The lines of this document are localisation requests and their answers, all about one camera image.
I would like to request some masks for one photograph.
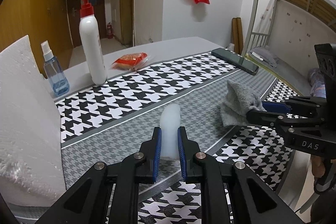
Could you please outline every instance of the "gray cloth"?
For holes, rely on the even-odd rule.
[[[279,58],[275,54],[270,52],[269,46],[253,48],[250,50],[250,54],[252,54],[252,52],[258,54],[262,59],[264,59],[266,63],[271,65],[273,68],[277,67]]]
[[[261,99],[252,89],[242,84],[227,81],[227,94],[220,105],[223,126],[247,126],[246,114],[252,109],[266,111]]]

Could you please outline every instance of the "pillow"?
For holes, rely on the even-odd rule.
[[[279,58],[276,55],[272,54],[265,47],[256,47],[256,48],[253,48],[253,49],[250,50],[251,54],[252,54],[252,52],[255,52],[256,54],[258,54],[262,59],[264,59],[264,61],[266,63],[268,63],[269,65],[271,65],[273,68],[277,67],[277,61],[279,60]]]

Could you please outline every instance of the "white foam sheet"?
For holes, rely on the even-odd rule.
[[[65,192],[60,114],[28,36],[0,52],[0,192],[6,202],[43,207]]]

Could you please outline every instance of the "smartphone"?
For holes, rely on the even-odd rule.
[[[235,65],[236,67],[246,71],[251,75],[256,75],[258,72],[259,67],[256,64],[225,48],[217,48],[213,50],[211,54],[222,60],[227,61],[232,65]]]

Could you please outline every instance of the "red bottle cap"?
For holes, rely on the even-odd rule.
[[[81,18],[94,15],[93,7],[89,0],[83,0],[83,4],[80,9]]]

